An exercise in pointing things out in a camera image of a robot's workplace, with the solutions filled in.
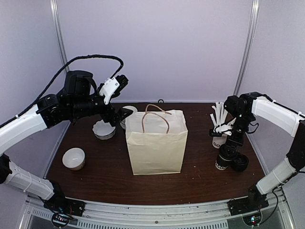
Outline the black paper coffee cup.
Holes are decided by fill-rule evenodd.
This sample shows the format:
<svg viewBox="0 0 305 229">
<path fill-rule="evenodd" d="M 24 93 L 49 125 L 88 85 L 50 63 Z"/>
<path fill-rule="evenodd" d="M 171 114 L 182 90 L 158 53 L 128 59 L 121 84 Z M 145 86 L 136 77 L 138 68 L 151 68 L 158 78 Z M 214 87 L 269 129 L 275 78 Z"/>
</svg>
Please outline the black paper coffee cup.
<svg viewBox="0 0 305 229">
<path fill-rule="evenodd" d="M 219 170 L 225 170 L 236 158 L 237 152 L 226 146 L 225 144 L 221 145 L 218 151 L 218 155 L 215 161 L 215 166 Z"/>
</svg>

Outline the cream paper bag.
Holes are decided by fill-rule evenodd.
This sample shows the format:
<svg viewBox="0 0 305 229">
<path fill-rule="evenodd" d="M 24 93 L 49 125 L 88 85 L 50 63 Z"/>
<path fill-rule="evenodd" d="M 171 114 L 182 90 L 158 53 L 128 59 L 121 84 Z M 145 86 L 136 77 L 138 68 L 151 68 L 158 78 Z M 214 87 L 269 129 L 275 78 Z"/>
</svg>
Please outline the cream paper bag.
<svg viewBox="0 0 305 229">
<path fill-rule="evenodd" d="M 125 136 L 133 175 L 179 174 L 182 169 L 188 129 L 182 110 L 150 111 L 126 118 Z"/>
</svg>

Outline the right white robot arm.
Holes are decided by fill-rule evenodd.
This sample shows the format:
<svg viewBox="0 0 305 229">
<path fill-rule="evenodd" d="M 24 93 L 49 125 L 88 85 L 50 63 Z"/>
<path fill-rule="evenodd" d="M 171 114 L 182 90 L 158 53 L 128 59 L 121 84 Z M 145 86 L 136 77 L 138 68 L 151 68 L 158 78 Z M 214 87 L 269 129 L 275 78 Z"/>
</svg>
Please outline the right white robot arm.
<svg viewBox="0 0 305 229">
<path fill-rule="evenodd" d="M 247 210 L 255 210 L 263 202 L 262 195 L 283 185 L 305 167 L 305 115 L 279 104 L 266 94 L 251 92 L 227 97 L 225 109 L 235 118 L 222 153 L 224 158 L 237 157 L 244 143 L 244 135 L 257 118 L 263 122 L 262 130 L 253 139 L 260 152 L 270 152 L 268 165 L 274 168 L 259 180 L 255 192 L 244 200 Z"/>
</svg>

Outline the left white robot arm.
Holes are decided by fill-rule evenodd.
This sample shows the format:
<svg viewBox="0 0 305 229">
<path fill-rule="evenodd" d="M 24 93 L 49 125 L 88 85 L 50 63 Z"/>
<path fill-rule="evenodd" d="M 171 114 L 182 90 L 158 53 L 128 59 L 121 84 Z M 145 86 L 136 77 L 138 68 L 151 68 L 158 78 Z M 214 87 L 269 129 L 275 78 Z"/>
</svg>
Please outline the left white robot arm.
<svg viewBox="0 0 305 229">
<path fill-rule="evenodd" d="M 90 72 L 67 72 L 64 86 L 57 94 L 42 97 L 24 114 L 1 127 L 0 182 L 49 200 L 58 212 L 64 212 L 69 204 L 60 186 L 20 168 L 5 151 L 30 135 L 63 121 L 76 123 L 81 118 L 100 115 L 105 123 L 116 126 L 131 115 L 131 111 L 116 110 L 110 100 L 119 96 L 127 84 L 125 75 L 111 77 L 97 86 Z"/>
</svg>

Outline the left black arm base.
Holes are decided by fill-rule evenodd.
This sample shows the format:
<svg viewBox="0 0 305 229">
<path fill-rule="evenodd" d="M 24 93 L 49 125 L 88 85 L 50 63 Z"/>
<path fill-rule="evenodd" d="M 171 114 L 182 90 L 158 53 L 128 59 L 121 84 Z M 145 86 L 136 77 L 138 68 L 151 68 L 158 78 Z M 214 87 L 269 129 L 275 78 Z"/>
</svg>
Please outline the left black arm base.
<svg viewBox="0 0 305 229">
<path fill-rule="evenodd" d="M 44 207 L 69 216 L 81 217 L 84 212 L 85 202 L 66 198 L 63 194 L 54 194 L 50 199 L 42 199 Z"/>
</svg>

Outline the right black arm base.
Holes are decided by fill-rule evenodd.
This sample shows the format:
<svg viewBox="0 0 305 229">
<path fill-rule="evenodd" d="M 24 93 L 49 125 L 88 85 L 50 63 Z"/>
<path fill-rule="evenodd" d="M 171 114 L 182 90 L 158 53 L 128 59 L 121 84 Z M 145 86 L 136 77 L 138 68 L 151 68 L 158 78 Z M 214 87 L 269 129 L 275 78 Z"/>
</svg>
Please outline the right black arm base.
<svg viewBox="0 0 305 229">
<path fill-rule="evenodd" d="M 231 216 L 259 211 L 269 206 L 266 199 L 251 201 L 249 198 L 231 199 L 227 202 Z"/>
</svg>

